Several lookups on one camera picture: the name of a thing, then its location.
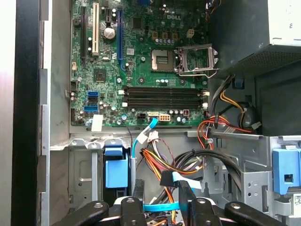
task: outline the chip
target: chip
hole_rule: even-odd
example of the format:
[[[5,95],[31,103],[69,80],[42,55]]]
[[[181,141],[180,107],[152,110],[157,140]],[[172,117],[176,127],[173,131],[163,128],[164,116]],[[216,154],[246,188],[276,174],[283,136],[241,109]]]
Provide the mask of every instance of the chip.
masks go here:
[[[141,29],[141,17],[133,17],[133,29]]]
[[[94,69],[94,81],[95,82],[105,82],[107,78],[107,70],[102,68]]]

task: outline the white label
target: white label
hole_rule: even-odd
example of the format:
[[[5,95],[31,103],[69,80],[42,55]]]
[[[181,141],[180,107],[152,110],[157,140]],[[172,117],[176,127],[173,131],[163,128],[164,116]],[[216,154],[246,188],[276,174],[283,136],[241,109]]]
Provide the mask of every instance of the white label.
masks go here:
[[[92,132],[101,132],[103,129],[103,115],[102,114],[95,114],[93,115],[92,121]]]
[[[293,194],[293,215],[301,217],[301,194]]]
[[[135,50],[133,48],[127,48],[127,55],[134,55],[135,54]]]
[[[117,59],[117,53],[112,53],[112,60],[116,60]]]

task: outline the grey metal frame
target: grey metal frame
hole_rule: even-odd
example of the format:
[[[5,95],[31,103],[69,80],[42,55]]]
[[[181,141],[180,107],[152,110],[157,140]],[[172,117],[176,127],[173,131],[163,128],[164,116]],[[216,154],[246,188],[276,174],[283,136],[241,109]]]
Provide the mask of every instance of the grey metal frame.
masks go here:
[[[6,21],[2,28],[9,33],[0,36],[0,52],[5,53],[0,60],[0,225],[10,225],[11,186],[12,186],[12,151],[13,151],[13,113],[15,82],[15,33],[16,33],[16,0],[6,2],[6,10],[0,14],[0,20]]]

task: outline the white tape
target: white tape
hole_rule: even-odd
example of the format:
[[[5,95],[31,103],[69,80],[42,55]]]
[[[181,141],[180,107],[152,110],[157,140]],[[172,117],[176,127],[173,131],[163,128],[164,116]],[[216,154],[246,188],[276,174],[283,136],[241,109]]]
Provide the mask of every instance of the white tape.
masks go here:
[[[103,129],[103,115],[102,114],[95,114],[93,115],[92,121],[92,132],[101,132]]]
[[[143,144],[147,140],[147,136],[141,133],[137,136],[137,140],[140,144]]]

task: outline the motherboard connector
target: motherboard connector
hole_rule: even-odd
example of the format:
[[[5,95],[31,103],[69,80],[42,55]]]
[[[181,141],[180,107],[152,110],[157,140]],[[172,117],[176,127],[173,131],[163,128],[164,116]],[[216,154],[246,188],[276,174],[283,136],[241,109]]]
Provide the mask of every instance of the motherboard connector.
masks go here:
[[[92,41],[92,55],[98,56],[98,36],[99,36],[99,3],[93,3],[93,41]]]

